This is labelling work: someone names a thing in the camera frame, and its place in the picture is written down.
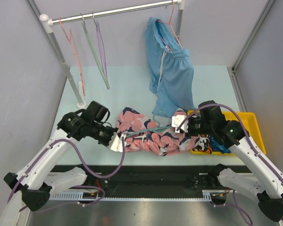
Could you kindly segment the teal plastic hanger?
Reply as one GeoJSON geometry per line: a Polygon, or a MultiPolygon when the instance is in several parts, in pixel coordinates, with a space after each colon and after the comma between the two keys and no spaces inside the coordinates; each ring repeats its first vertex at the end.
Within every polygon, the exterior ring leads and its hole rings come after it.
{"type": "Polygon", "coordinates": [[[166,117],[167,114],[166,114],[164,111],[159,111],[158,113],[154,113],[153,116],[152,116],[152,120],[158,124],[158,127],[156,127],[156,128],[143,129],[143,130],[139,130],[139,131],[137,131],[137,132],[132,132],[132,133],[128,133],[128,132],[127,132],[127,136],[126,136],[126,137],[132,137],[132,136],[134,136],[134,135],[139,135],[139,134],[141,134],[141,133],[142,133],[142,134],[145,134],[146,132],[149,132],[149,131],[151,131],[151,132],[163,132],[163,131],[165,131],[166,129],[172,128],[172,126],[163,126],[163,127],[161,127],[161,126],[160,126],[160,122],[159,122],[158,120],[156,120],[156,118],[155,118],[156,116],[166,117]]]}

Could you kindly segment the pink patterned shorts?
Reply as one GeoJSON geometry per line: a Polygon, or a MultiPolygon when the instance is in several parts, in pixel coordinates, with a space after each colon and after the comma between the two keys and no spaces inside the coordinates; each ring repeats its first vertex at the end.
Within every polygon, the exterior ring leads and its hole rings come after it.
{"type": "MultiPolygon", "coordinates": [[[[139,130],[156,128],[158,124],[138,111],[125,107],[117,118],[118,133],[132,133],[139,130]]],[[[175,133],[173,128],[163,132],[146,132],[125,139],[126,152],[146,151],[157,156],[180,154],[195,147],[196,137],[175,133]]]]}

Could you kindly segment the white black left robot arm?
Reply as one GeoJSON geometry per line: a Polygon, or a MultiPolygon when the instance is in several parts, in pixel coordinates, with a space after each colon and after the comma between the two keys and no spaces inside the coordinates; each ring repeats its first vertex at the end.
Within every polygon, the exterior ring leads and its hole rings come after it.
{"type": "Polygon", "coordinates": [[[119,135],[117,128],[107,123],[109,117],[108,108],[96,101],[92,101],[85,109],[65,114],[37,155],[20,171],[9,172],[4,177],[5,183],[11,188],[8,201],[16,192],[20,192],[26,207],[37,211],[56,193],[72,187],[90,188],[95,178],[107,179],[115,175],[120,167],[108,175],[92,171],[76,146],[83,138],[91,137],[112,151],[124,153],[126,135],[119,135]],[[70,148],[74,148],[82,166],[64,172],[57,178],[49,178],[48,174],[70,148]]]}

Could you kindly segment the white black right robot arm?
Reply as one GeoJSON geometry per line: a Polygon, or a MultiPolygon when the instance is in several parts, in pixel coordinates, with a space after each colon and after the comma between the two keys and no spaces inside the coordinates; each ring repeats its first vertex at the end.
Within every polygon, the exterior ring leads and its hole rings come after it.
{"type": "Polygon", "coordinates": [[[221,108],[229,109],[213,100],[204,102],[185,117],[179,128],[190,135],[212,135],[257,178],[253,181],[219,164],[208,177],[208,184],[212,188],[219,189],[223,186],[241,193],[256,202],[266,217],[279,222],[283,219],[283,173],[260,150],[238,114],[230,109],[236,119],[226,120],[221,108]]]}

